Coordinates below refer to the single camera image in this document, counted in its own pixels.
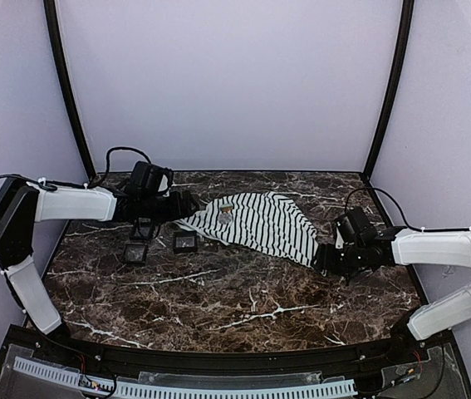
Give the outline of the purple round brooch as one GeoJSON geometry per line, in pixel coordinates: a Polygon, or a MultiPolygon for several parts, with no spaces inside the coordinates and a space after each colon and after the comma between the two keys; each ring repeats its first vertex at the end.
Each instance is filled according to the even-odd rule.
{"type": "Polygon", "coordinates": [[[233,221],[233,216],[228,212],[221,212],[218,216],[218,221],[220,224],[230,224],[233,221]]]}

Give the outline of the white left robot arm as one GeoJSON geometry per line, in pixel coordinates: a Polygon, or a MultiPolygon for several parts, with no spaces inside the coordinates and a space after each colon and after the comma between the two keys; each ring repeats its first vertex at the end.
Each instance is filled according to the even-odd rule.
{"type": "Polygon", "coordinates": [[[165,224],[199,210],[190,191],[139,195],[108,186],[89,188],[0,175],[0,269],[27,318],[40,333],[52,336],[64,322],[42,281],[35,246],[45,224],[72,220],[165,224]]]}

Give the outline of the striped black white garment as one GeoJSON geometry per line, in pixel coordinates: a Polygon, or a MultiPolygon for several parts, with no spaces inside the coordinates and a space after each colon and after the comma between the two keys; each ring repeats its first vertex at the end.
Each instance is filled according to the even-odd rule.
{"type": "Polygon", "coordinates": [[[214,199],[204,210],[175,222],[224,245],[241,245],[263,254],[310,267],[317,250],[317,231],[296,203],[276,192],[241,193],[214,199]],[[220,224],[219,207],[231,204],[230,224],[220,224]]]}

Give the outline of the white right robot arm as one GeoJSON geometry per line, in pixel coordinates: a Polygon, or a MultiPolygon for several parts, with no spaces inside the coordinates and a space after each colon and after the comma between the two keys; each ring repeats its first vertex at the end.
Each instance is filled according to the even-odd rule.
{"type": "MultiPolygon", "coordinates": [[[[391,226],[378,231],[360,207],[334,221],[336,240],[321,244],[311,266],[352,280],[382,266],[454,266],[471,269],[471,227],[448,229],[391,226]]],[[[471,283],[432,303],[409,310],[390,330],[402,342],[424,341],[471,320],[471,283]]]]}

